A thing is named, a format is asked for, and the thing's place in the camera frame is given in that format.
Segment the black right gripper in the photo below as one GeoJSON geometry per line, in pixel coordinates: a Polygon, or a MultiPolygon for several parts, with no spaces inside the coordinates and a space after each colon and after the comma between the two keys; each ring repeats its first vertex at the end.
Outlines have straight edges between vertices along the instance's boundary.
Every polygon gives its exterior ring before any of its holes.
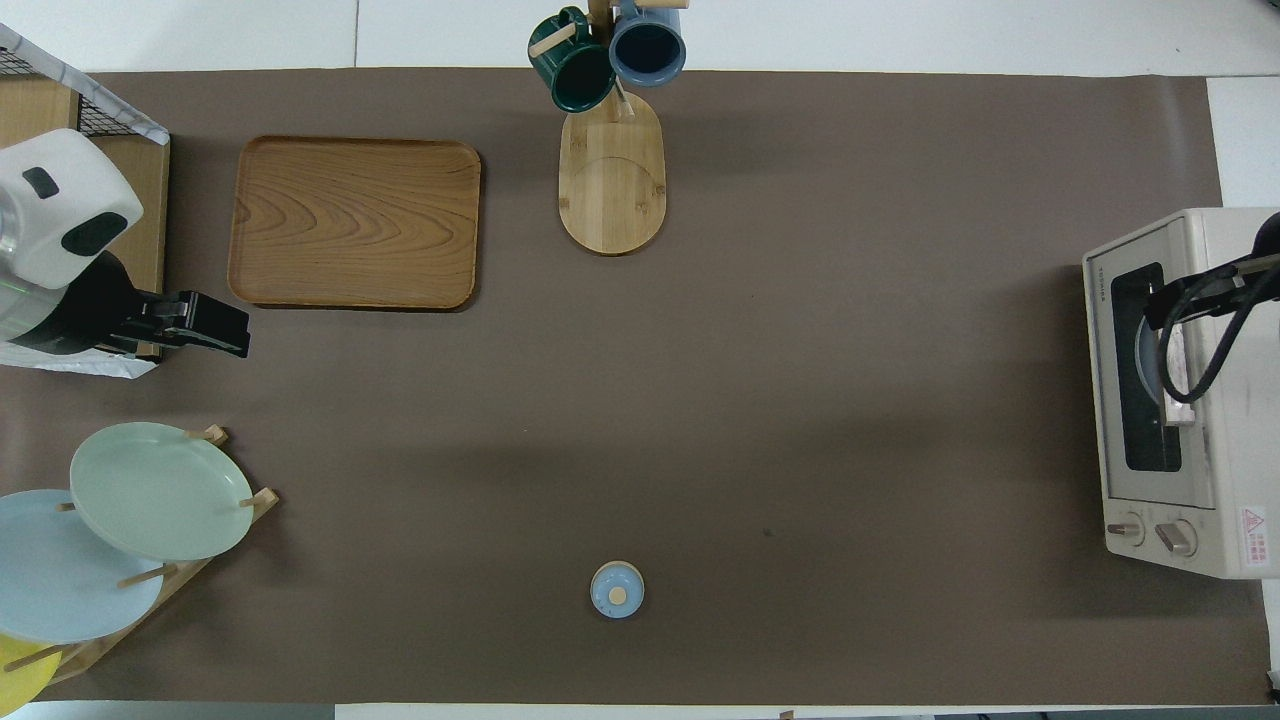
{"type": "Polygon", "coordinates": [[[1189,322],[1201,316],[1222,316],[1239,310],[1257,284],[1257,268],[1240,268],[1244,260],[1226,263],[1208,272],[1169,282],[1146,301],[1147,325],[1189,322]]]}

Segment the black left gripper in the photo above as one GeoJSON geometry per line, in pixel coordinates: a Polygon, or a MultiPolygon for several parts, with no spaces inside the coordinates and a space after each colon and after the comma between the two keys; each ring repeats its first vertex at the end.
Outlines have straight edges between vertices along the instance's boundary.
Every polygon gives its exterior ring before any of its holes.
{"type": "Polygon", "coordinates": [[[205,293],[179,292],[178,299],[186,306],[179,328],[155,329],[145,307],[164,299],[160,293],[136,288],[123,263],[106,251],[63,290],[61,297],[42,320],[10,338],[10,342],[55,356],[99,347],[133,354],[140,343],[248,356],[248,313],[205,293]]]}

